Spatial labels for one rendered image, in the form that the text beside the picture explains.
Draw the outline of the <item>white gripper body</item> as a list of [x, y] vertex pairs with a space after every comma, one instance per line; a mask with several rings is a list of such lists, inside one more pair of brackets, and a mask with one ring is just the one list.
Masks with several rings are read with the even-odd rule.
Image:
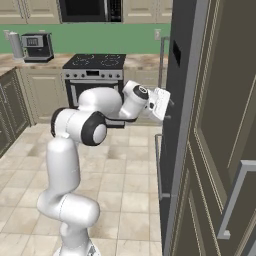
[[162, 123], [169, 105], [170, 93], [159, 87], [149, 90], [147, 103], [148, 117], [158, 123]]

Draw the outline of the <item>dark grey fridge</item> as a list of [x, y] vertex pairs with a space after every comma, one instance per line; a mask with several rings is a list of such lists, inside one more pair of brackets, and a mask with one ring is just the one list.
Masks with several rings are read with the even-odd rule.
[[170, 242], [181, 181], [185, 147], [195, 92], [207, 12], [211, 0], [173, 0], [166, 90], [168, 105], [160, 153], [162, 191], [170, 198], [159, 200], [162, 256], [170, 256]]

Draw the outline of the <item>dark brown tall cupboard door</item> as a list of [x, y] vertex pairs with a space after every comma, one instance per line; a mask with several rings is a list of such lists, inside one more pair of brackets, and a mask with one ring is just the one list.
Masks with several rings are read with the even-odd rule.
[[211, 0], [171, 256], [256, 256], [256, 172], [246, 174], [230, 239], [217, 238], [241, 160], [256, 160], [256, 0]]

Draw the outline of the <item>beige base cupboards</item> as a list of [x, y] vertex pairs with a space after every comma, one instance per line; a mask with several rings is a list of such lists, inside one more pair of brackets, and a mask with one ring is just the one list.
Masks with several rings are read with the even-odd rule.
[[[145, 88], [153, 91], [158, 86], [158, 71], [157, 70], [125, 70], [124, 83], [129, 80], [135, 81]], [[142, 115], [133, 123], [133, 126], [159, 126], [159, 123], [145, 118]]]
[[34, 123], [49, 123], [54, 111], [68, 106], [60, 69], [20, 69], [29, 111]]

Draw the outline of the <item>black and silver stove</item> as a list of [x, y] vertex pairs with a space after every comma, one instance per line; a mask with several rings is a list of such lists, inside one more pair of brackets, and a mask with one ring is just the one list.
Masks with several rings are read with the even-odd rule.
[[110, 87], [122, 93], [125, 54], [75, 54], [63, 67], [70, 108], [78, 107], [80, 94], [95, 87]]

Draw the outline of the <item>black microwave oven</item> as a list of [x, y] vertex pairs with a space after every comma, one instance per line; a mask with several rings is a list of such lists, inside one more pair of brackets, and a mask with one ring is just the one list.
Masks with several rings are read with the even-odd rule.
[[121, 22], [122, 0], [59, 0], [62, 21]]

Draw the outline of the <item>black and silver coffee machine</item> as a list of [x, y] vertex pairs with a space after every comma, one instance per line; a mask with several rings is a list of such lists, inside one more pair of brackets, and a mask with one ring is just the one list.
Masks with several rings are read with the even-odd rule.
[[26, 33], [21, 41], [26, 50], [25, 63], [47, 63], [54, 58], [50, 33]]

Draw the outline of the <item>dark brown base cupboards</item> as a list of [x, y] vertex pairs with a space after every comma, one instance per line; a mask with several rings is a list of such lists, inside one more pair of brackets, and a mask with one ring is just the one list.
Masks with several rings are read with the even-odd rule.
[[30, 125], [30, 120], [13, 68], [0, 76], [0, 158]]

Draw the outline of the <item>silver cylindrical canister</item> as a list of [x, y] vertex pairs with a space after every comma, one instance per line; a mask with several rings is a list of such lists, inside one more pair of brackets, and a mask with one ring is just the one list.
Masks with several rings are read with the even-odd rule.
[[22, 59], [24, 57], [24, 53], [19, 34], [11, 31], [8, 35], [8, 39], [12, 48], [13, 58]]

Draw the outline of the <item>beige wall cupboards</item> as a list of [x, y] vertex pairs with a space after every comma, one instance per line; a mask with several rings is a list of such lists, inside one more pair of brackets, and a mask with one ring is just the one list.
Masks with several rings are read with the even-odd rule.
[[0, 24], [59, 24], [57, 0], [0, 0]]
[[171, 22], [173, 0], [123, 0], [125, 24], [165, 24]]

